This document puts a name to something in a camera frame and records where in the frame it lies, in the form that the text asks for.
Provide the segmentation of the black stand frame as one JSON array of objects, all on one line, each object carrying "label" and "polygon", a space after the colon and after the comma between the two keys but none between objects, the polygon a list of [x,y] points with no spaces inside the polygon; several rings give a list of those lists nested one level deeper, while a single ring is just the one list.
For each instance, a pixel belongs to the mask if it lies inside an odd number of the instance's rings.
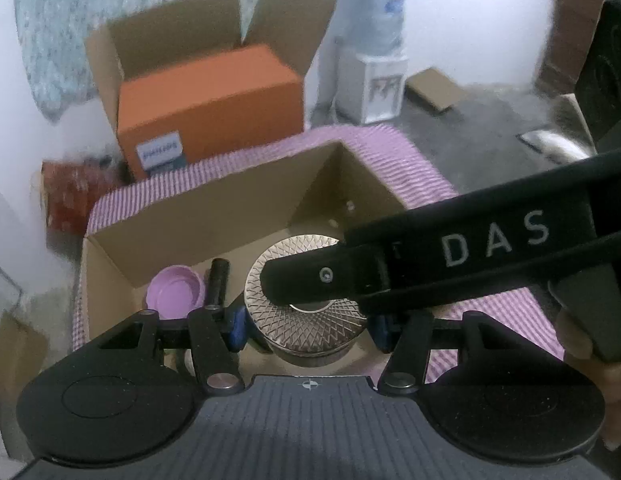
[{"label": "black stand frame", "polygon": [[575,96],[596,150],[621,148],[621,0],[603,2]]}]

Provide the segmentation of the white water dispenser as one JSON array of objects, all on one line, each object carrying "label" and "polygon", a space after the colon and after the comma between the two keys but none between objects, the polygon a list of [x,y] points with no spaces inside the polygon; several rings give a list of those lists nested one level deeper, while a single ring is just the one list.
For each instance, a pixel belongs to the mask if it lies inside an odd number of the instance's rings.
[{"label": "white water dispenser", "polygon": [[387,122],[401,114],[408,58],[403,52],[376,56],[341,49],[335,107],[356,125]]}]

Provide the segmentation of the open brown cardboard box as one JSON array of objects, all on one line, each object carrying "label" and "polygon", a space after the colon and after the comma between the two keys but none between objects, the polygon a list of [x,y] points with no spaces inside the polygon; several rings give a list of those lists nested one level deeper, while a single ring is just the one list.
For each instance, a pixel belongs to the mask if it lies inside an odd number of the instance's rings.
[{"label": "open brown cardboard box", "polygon": [[227,298],[244,289],[253,261],[295,234],[341,238],[348,229],[407,207],[391,174],[395,155],[341,142],[233,171],[157,200],[90,234],[75,318],[79,348],[143,308],[150,281],[168,266],[199,273],[230,263]]}]

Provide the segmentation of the orange Philips box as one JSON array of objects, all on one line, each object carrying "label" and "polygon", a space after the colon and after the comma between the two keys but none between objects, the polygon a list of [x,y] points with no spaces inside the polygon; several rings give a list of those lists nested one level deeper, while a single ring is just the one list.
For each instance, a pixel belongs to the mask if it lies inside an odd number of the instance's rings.
[{"label": "orange Philips box", "polygon": [[140,181],[301,132],[303,93],[265,44],[204,56],[124,81],[117,139]]}]

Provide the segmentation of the black cylindrical tube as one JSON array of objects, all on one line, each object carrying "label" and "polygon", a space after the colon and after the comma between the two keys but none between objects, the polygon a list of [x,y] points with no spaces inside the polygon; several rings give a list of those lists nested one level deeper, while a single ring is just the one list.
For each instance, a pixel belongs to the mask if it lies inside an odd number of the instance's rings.
[{"label": "black cylindrical tube", "polygon": [[208,271],[204,308],[219,310],[224,307],[230,263],[223,258],[215,258]]}]

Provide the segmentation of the purple checkered tablecloth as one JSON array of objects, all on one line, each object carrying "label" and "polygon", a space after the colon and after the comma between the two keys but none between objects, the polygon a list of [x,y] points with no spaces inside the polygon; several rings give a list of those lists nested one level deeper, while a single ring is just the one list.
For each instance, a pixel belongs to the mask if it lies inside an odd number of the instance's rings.
[{"label": "purple checkered tablecloth", "polygon": [[255,259],[278,240],[338,238],[351,226],[454,196],[390,126],[321,127],[119,188],[89,217],[72,345],[142,309],[149,283],[166,266],[206,273],[213,259],[225,258],[234,299]]}]

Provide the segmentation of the pink plastic lid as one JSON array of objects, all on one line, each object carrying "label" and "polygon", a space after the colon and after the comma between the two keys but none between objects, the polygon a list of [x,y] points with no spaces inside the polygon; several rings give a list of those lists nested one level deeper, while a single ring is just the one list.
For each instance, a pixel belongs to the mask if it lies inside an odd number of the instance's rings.
[{"label": "pink plastic lid", "polygon": [[144,304],[161,320],[179,320],[201,308],[204,297],[205,284],[198,272],[190,266],[168,266],[150,281]]}]

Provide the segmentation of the white chair frame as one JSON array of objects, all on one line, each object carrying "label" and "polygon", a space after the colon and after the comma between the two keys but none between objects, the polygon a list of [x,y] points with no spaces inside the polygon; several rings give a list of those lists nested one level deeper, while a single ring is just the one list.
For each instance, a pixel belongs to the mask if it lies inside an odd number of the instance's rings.
[{"label": "white chair frame", "polygon": [[572,164],[597,154],[574,93],[553,98],[547,124],[519,134],[518,139],[557,165]]}]

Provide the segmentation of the flat cardboard piece on floor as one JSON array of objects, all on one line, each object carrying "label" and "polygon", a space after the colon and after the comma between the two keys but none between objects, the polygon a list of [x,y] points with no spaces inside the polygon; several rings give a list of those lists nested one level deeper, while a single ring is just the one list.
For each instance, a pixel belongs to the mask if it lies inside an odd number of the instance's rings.
[{"label": "flat cardboard piece on floor", "polygon": [[434,67],[409,76],[406,87],[438,112],[448,110],[467,96],[463,87]]}]

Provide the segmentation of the large rear cardboard box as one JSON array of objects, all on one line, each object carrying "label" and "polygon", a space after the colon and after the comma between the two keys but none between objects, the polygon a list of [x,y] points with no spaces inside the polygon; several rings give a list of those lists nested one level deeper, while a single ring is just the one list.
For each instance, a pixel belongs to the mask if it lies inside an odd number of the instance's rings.
[{"label": "large rear cardboard box", "polygon": [[86,56],[106,118],[117,129],[120,86],[159,68],[266,44],[300,77],[311,68],[337,0],[257,0],[241,29],[240,0],[174,0],[90,32]]}]

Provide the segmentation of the gold lid cosmetic jar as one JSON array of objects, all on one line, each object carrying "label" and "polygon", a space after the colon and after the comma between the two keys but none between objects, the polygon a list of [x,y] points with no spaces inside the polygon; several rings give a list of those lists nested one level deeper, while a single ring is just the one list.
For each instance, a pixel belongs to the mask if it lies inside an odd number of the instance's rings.
[{"label": "gold lid cosmetic jar", "polygon": [[328,300],[310,307],[277,306],[260,286],[260,271],[267,261],[337,243],[326,235],[291,236],[262,252],[248,271],[243,291],[248,315],[270,350],[286,362],[306,367],[331,364],[349,352],[366,328],[365,316],[351,300]]}]

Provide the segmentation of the red gift bag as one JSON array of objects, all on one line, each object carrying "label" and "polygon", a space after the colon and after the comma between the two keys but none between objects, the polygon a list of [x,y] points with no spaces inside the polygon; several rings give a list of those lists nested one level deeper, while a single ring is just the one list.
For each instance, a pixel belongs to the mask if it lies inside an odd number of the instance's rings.
[{"label": "red gift bag", "polygon": [[40,188],[47,229],[83,236],[97,201],[125,183],[123,164],[111,156],[44,160]]}]

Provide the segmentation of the small cardboard box on floor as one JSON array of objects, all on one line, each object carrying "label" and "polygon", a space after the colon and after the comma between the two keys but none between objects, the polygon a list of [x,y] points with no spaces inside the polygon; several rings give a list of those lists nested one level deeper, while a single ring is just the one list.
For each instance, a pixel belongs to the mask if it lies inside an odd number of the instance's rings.
[{"label": "small cardboard box on floor", "polygon": [[4,312],[0,318],[0,403],[14,403],[38,375],[48,352],[48,339]]}]

